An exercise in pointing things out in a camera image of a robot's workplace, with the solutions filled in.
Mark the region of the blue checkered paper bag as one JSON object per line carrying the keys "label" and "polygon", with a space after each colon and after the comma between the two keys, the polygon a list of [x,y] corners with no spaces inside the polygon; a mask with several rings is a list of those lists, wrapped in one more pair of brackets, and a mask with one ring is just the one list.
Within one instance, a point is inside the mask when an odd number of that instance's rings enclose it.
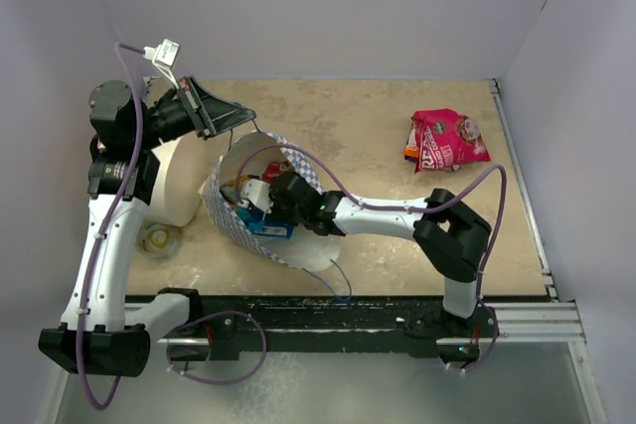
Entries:
{"label": "blue checkered paper bag", "polygon": [[321,193],[322,184],[315,170],[320,165],[309,153],[286,138],[272,132],[253,130],[230,142],[227,152],[217,164],[203,186],[202,200],[213,224],[238,246],[271,262],[289,269],[297,269],[321,282],[341,303],[353,295],[349,278],[343,275],[347,292],[338,294],[322,277],[321,271],[334,267],[341,252],[340,240],[334,236],[318,236],[304,227],[294,226],[290,238],[265,237],[250,233],[237,214],[239,193],[250,179],[260,179],[270,161],[289,161],[312,190]]}

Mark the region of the orange snack packet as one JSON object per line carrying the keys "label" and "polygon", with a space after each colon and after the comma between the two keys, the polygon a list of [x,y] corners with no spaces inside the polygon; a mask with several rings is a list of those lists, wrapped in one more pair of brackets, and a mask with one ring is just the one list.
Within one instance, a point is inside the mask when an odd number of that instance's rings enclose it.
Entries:
{"label": "orange snack packet", "polygon": [[419,156],[419,149],[416,142],[416,128],[412,126],[403,148],[403,157],[407,161],[416,163],[418,156]]}

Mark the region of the pink snack packet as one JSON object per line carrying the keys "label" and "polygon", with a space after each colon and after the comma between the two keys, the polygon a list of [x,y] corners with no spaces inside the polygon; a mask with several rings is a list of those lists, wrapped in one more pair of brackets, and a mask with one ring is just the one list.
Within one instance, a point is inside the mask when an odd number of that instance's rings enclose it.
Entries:
{"label": "pink snack packet", "polygon": [[477,122],[443,108],[416,111],[411,119],[419,149],[415,171],[456,172],[462,166],[490,162]]}

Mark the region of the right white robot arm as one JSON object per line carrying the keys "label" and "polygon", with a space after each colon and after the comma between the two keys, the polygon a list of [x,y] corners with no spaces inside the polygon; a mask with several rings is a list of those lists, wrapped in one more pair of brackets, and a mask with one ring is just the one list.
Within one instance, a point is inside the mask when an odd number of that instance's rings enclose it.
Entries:
{"label": "right white robot arm", "polygon": [[476,326],[479,268],[492,227],[449,191],[407,201],[349,197],[320,193],[287,172],[273,180],[268,198],[275,217],[320,236],[372,234],[417,244],[444,278],[443,328],[464,336]]}

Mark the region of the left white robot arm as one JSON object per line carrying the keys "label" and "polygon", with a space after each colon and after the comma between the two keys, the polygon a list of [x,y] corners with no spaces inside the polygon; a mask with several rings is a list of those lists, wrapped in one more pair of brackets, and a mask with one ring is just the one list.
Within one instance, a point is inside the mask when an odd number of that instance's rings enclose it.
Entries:
{"label": "left white robot arm", "polygon": [[127,313],[125,298],[137,234],[146,219],[160,161],[156,147],[190,133],[204,140],[252,122],[253,110],[181,78],[152,107],[122,80],[89,96],[88,228],[73,293],[59,324],[40,332],[38,348],[72,374],[136,377],[151,347],[176,330],[183,337],[205,323],[198,291],[165,288]]}

